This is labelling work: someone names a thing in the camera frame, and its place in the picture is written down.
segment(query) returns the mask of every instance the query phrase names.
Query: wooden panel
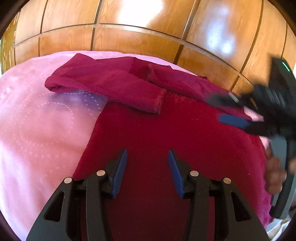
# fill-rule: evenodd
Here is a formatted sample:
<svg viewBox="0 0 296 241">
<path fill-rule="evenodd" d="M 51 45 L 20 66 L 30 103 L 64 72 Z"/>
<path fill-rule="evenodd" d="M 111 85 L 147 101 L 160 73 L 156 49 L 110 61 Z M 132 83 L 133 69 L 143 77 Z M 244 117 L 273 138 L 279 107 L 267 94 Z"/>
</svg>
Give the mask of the wooden panel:
<svg viewBox="0 0 296 241">
<path fill-rule="evenodd" d="M 240 76 L 232 92 L 240 96 L 241 94 L 247 94 L 252 92 L 253 89 L 254 86 L 252 85 L 252 83 L 248 81 L 246 78 Z"/>
<path fill-rule="evenodd" d="M 285 9 L 293 7 L 295 9 L 295 1 L 283 1 L 283 0 L 269 0 L 276 7 L 276 9 L 283 15 L 284 19 L 290 25 L 292 31 L 296 34 L 296 22 L 295 16 L 291 15 L 292 11 L 289 11 L 290 15 L 287 13 Z"/>
<path fill-rule="evenodd" d="M 53 30 L 40 37 L 40 56 L 60 51 L 90 50 L 93 28 L 75 26 Z"/>
<path fill-rule="evenodd" d="M 20 11 L 15 43 L 40 33 L 46 0 L 30 0 Z"/>
<path fill-rule="evenodd" d="M 0 62 L 2 72 L 15 66 L 15 50 L 13 45 L 15 43 L 15 30 L 17 28 L 18 16 L 19 14 L 13 18 L 1 39 Z"/>
<path fill-rule="evenodd" d="M 207 76 L 212 83 L 227 90 L 232 87 L 237 77 L 237 73 L 231 70 L 230 67 L 189 47 L 184 47 L 178 66 L 196 75 Z"/>
<path fill-rule="evenodd" d="M 42 32 L 56 28 L 94 23 L 100 0 L 48 0 Z"/>
<path fill-rule="evenodd" d="M 296 37 L 289 25 L 287 29 L 287 40 L 285 44 L 283 58 L 287 60 L 291 69 L 294 69 L 296 62 Z"/>
<path fill-rule="evenodd" d="M 114 28 L 98 28 L 94 36 L 96 51 L 118 51 L 154 56 L 173 62 L 179 43 L 151 34 Z"/>
<path fill-rule="evenodd" d="M 264 0 L 262 22 L 251 56 L 242 74 L 252 83 L 268 84 L 270 56 L 281 57 L 286 37 L 286 21 Z"/>
<path fill-rule="evenodd" d="M 241 70 L 258 27 L 261 0 L 201 0 L 187 41 Z"/>
<path fill-rule="evenodd" d="M 194 0 L 105 0 L 100 23 L 153 29 L 181 38 Z"/>
<path fill-rule="evenodd" d="M 20 64 L 34 57 L 39 57 L 38 43 L 39 43 L 39 38 L 34 37 L 16 46 L 15 47 L 16 64 Z"/>
</svg>

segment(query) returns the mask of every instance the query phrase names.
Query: red cloth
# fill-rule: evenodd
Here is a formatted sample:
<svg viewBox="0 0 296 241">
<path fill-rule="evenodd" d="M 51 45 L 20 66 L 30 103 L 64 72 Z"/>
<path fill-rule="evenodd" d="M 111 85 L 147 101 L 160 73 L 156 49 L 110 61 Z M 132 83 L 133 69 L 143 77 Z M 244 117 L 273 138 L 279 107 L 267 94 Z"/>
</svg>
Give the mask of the red cloth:
<svg viewBox="0 0 296 241">
<path fill-rule="evenodd" d="M 225 90 L 169 66 L 131 57 L 95 61 L 81 54 L 57 69 L 46 87 L 56 92 L 83 89 L 125 104 L 108 102 L 73 175 L 75 180 L 86 178 L 117 158 L 120 149 L 128 150 L 120 193 L 107 201 L 114 241 L 182 239 L 189 202 L 175 191 L 167 160 L 171 148 L 207 178 L 231 178 L 261 222 L 269 223 L 271 197 L 264 190 L 266 159 L 260 139 L 219 123 L 217 115 L 223 112 L 198 101 Z M 242 110 L 224 110 L 245 116 Z M 210 214 L 213 237 L 212 208 Z"/>
<path fill-rule="evenodd" d="M 227 92 L 206 78 L 174 70 L 170 66 L 135 57 L 94 60 L 80 53 L 54 71 L 45 81 L 45 87 L 59 93 L 85 90 L 158 114 L 166 90 L 201 101 L 211 93 Z M 248 118 L 241 110 L 220 109 Z"/>
<path fill-rule="evenodd" d="M 219 123 L 219 113 L 170 92 L 160 115 L 120 103 L 106 105 L 73 177 L 85 178 L 117 158 L 121 148 L 128 150 L 120 193 L 107 201 L 114 241 L 182 239 L 189 202 L 181 200 L 174 188 L 168 166 L 170 148 L 207 178 L 233 180 L 261 222 L 269 223 L 264 147 L 258 137 Z"/>
</svg>

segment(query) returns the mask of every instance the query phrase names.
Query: red towel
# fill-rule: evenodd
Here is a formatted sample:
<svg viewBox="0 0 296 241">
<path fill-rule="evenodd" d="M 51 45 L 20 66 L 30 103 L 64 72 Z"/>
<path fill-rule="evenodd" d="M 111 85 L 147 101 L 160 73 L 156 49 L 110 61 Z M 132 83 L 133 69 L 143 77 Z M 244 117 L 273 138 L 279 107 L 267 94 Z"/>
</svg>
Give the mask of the red towel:
<svg viewBox="0 0 296 241">
<path fill-rule="evenodd" d="M 128 150 L 128 164 L 120 193 L 115 200 L 108 200 L 106 203 L 114 241 L 182 239 L 189 202 L 181 200 L 174 188 L 167 160 L 168 150 L 171 148 L 181 160 L 187 161 L 194 170 L 207 178 L 230 178 L 245 195 L 261 222 L 264 225 L 269 223 L 271 197 L 264 190 L 266 158 L 259 137 L 219 123 L 217 115 L 224 113 L 223 111 L 196 101 L 204 100 L 211 92 L 225 90 L 201 77 L 134 58 L 97 62 L 98 66 L 104 63 L 137 76 L 139 79 L 133 82 L 136 84 L 130 86 L 135 87 L 149 81 L 148 84 L 154 83 L 191 97 L 167 91 L 162 97 L 161 112 L 156 115 L 148 112 L 152 112 L 149 110 L 153 110 L 155 106 L 157 95 L 151 93 L 157 93 L 157 89 L 151 87 L 145 91 L 142 88 L 142 96 L 145 98 L 140 102 L 133 99 L 133 93 L 141 96 L 137 90 L 130 89 L 126 93 L 129 99 L 125 99 L 125 102 L 117 98 L 115 92 L 113 98 L 126 105 L 108 102 L 99 116 L 73 177 L 76 180 L 88 177 L 103 168 L 108 161 L 117 158 L 120 149 Z M 73 67 L 64 65 L 47 79 L 46 86 L 80 88 L 76 84 L 83 79 L 85 86 L 89 87 L 83 89 L 97 93 L 98 89 L 101 90 L 100 85 L 104 86 L 107 80 L 119 85 L 129 82 L 127 74 L 126 79 L 117 82 L 120 71 L 113 72 L 114 76 L 106 78 L 106 81 L 100 81 L 102 75 L 99 71 L 90 75 L 87 71 L 96 72 L 87 66 L 83 67 L 81 62 L 77 65 L 73 63 Z M 110 85 L 109 90 L 113 91 L 113 85 Z M 227 112 L 244 116 L 241 110 L 227 109 Z M 212 238 L 213 207 L 209 212 L 209 238 Z"/>
<path fill-rule="evenodd" d="M 53 92 L 85 90 L 158 114 L 165 90 L 201 101 L 206 101 L 211 93 L 227 92 L 206 78 L 174 70 L 170 66 L 135 57 L 94 60 L 79 53 L 53 72 L 45 81 L 45 87 Z M 220 109 L 249 118 L 242 110 Z"/>
</svg>

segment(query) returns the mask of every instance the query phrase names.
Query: pink bedsheet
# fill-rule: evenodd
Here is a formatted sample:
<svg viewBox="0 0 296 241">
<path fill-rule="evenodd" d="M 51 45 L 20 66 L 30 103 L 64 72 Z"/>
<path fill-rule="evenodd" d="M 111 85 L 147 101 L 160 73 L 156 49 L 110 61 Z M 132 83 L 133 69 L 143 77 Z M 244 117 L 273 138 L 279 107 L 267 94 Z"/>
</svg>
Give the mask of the pink bedsheet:
<svg viewBox="0 0 296 241">
<path fill-rule="evenodd" d="M 60 182 L 72 176 L 107 102 L 85 91 L 57 94 L 44 87 L 76 53 L 133 56 L 190 73 L 149 56 L 71 51 L 31 59 L 0 77 L 0 210 L 23 241 Z"/>
</svg>

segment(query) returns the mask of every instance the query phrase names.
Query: green indicator light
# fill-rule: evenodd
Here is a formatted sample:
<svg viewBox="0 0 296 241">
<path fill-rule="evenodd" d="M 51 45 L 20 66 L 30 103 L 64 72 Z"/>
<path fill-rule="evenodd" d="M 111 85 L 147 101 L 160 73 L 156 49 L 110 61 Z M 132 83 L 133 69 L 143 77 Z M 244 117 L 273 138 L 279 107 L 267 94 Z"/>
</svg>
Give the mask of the green indicator light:
<svg viewBox="0 0 296 241">
<path fill-rule="evenodd" d="M 286 67 L 286 69 L 290 72 L 288 66 L 287 66 L 284 62 L 282 62 L 282 63 L 283 63 L 283 65 Z"/>
</svg>

